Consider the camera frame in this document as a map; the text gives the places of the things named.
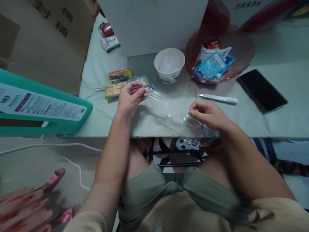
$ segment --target black smartphone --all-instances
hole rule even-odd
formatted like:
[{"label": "black smartphone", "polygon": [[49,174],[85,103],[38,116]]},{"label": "black smartphone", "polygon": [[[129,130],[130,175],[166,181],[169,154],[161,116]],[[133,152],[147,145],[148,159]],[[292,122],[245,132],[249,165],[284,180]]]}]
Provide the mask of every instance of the black smartphone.
[{"label": "black smartphone", "polygon": [[264,112],[287,104],[287,100],[256,69],[240,76],[237,81]]}]

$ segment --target sleeve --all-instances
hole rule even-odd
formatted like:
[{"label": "sleeve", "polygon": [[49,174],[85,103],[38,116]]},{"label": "sleeve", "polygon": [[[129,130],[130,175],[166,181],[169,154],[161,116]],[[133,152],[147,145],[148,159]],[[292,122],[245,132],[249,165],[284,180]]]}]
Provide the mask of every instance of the sleeve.
[{"label": "sleeve", "polygon": [[255,231],[308,231],[309,214],[294,200],[262,198],[254,200],[248,220]]},{"label": "sleeve", "polygon": [[75,216],[64,228],[63,232],[107,232],[103,215],[97,211],[86,211]]}]

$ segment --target white cable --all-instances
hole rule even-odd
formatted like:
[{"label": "white cable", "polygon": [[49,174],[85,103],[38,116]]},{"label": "white cable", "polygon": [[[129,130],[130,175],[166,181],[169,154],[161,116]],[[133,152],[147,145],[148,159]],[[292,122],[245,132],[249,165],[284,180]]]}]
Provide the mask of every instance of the white cable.
[{"label": "white cable", "polygon": [[14,149],[11,149],[11,150],[0,152],[0,155],[4,155],[4,154],[7,154],[7,153],[11,153],[11,152],[14,152],[14,151],[23,150],[23,149],[31,148],[31,147],[51,147],[51,146],[54,146],[54,147],[83,146],[83,147],[86,147],[86,148],[89,148],[89,149],[92,149],[92,150],[95,150],[95,151],[102,151],[100,149],[96,149],[96,148],[90,147],[90,146],[88,146],[86,144],[82,144],[82,143],[55,143],[55,144],[50,143],[50,144],[33,144],[33,145],[24,146],[24,147],[14,148]]},{"label": "white cable", "polygon": [[87,189],[89,190],[90,188],[89,187],[86,187],[85,185],[83,185],[82,181],[81,181],[81,168],[79,165],[77,165],[76,163],[72,162],[71,160],[69,160],[68,158],[66,157],[63,157],[61,155],[58,155],[54,152],[52,152],[49,147],[50,146],[54,146],[54,147],[66,147],[66,146],[83,146],[83,147],[86,147],[86,148],[89,148],[89,149],[92,149],[92,150],[95,150],[95,151],[102,151],[100,149],[96,149],[96,148],[93,148],[93,147],[90,147],[86,144],[83,144],[83,143],[56,143],[56,144],[46,144],[44,143],[44,135],[42,135],[40,137],[40,139],[42,140],[42,144],[34,144],[34,145],[28,145],[28,146],[24,146],[24,147],[19,147],[19,148],[14,148],[14,149],[11,149],[11,150],[7,150],[7,151],[3,151],[3,152],[0,152],[0,155],[4,155],[4,154],[7,154],[7,153],[11,153],[11,152],[14,152],[14,151],[18,151],[18,150],[23,150],[23,149],[26,149],[26,148],[32,148],[32,147],[46,147],[54,156],[57,156],[57,157],[60,157],[60,158],[63,158],[65,159],[66,161],[68,161],[69,163],[73,164],[74,166],[78,167],[79,169],[79,172],[80,172],[80,185],[84,188],[84,189]]}]

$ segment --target white tablecloth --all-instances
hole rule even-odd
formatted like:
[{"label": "white tablecloth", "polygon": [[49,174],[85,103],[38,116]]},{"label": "white tablecloth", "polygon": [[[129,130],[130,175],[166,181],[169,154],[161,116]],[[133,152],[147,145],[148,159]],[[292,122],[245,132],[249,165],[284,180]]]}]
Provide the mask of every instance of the white tablecloth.
[{"label": "white tablecloth", "polygon": [[[306,140],[309,138],[309,24],[305,20],[281,22],[273,30],[250,35],[256,43],[254,58],[245,72],[258,69],[288,100],[284,107],[262,114],[241,86],[232,79],[218,85],[203,85],[191,80],[185,67],[179,80],[172,85],[160,82],[154,68],[156,54],[124,57],[117,48],[107,54],[101,47],[98,31],[103,17],[94,24],[87,60],[85,62],[80,97],[93,104],[93,111],[75,137],[106,137],[117,109],[117,99],[104,99],[105,85],[110,84],[108,72],[130,68],[134,75],[148,74],[156,90],[181,103],[180,112],[187,110],[198,93],[229,96],[239,99],[236,105],[217,104],[250,137],[271,137]],[[194,136],[179,128],[173,131],[146,110],[141,103],[131,125],[132,137]]]}]

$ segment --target white paper cup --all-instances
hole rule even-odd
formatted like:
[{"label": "white paper cup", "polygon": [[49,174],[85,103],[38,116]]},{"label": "white paper cup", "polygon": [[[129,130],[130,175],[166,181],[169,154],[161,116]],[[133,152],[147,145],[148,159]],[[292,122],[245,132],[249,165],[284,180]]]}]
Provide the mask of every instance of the white paper cup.
[{"label": "white paper cup", "polygon": [[[160,67],[162,65],[163,59],[165,56],[178,56],[180,58],[180,66],[179,69],[177,69],[174,72],[171,73],[163,73],[160,71]],[[155,59],[154,59],[154,66],[155,69],[157,70],[157,73],[160,77],[160,80],[164,83],[164,84],[173,84],[175,83],[180,75],[181,69],[184,66],[184,62],[185,62],[185,57],[184,54],[176,49],[176,48],[166,48],[162,51],[160,51]]]}]

